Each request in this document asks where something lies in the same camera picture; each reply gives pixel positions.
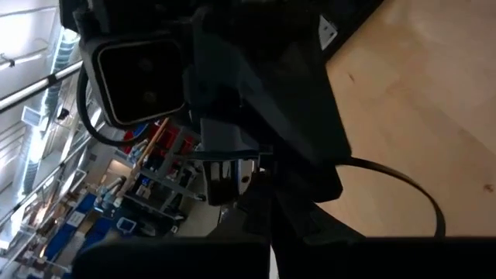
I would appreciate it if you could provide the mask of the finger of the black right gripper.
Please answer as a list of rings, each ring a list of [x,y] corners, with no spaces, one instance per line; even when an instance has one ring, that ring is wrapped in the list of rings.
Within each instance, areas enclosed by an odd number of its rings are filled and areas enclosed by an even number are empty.
[[[351,147],[321,54],[285,53],[276,60],[239,59],[239,108],[232,121],[269,146],[286,179],[314,202],[343,192],[339,161]]]
[[[259,157],[260,144],[239,126],[202,118],[200,127],[202,151],[233,159]]]

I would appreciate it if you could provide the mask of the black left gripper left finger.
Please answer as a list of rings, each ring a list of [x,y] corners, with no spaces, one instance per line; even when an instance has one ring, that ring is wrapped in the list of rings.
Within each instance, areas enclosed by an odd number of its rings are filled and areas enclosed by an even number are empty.
[[[271,178],[255,174],[207,236],[99,243],[76,257],[73,279],[269,279]]]

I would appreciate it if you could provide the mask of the blue bin shelf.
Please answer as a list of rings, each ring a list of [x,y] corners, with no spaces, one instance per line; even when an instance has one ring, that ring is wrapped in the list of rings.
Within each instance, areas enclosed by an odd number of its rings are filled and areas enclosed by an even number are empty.
[[[49,264],[46,271],[68,277],[73,260],[80,253],[111,236],[133,233],[134,221],[118,217],[116,212],[112,217],[102,215],[103,211],[94,207],[95,200],[95,195],[86,194],[50,239],[43,253]]]

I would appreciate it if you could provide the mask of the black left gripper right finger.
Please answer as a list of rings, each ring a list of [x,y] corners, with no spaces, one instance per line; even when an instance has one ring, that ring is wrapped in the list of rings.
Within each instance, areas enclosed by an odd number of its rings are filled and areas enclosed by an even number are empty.
[[[369,237],[288,189],[271,197],[280,279],[496,279],[496,237]]]

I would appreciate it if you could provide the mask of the red storage bins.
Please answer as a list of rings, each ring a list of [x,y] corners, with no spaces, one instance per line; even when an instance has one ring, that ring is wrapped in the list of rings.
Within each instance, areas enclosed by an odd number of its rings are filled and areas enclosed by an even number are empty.
[[[134,136],[139,135],[144,130],[145,125],[139,125],[137,128],[127,130],[124,135],[124,140],[129,140]],[[152,154],[164,156],[166,152],[173,146],[180,132],[180,126],[169,122],[162,132],[160,138],[156,141],[155,147],[152,149]],[[182,143],[178,153],[184,154],[192,151],[199,144],[199,140],[192,132],[186,132],[183,136]]]

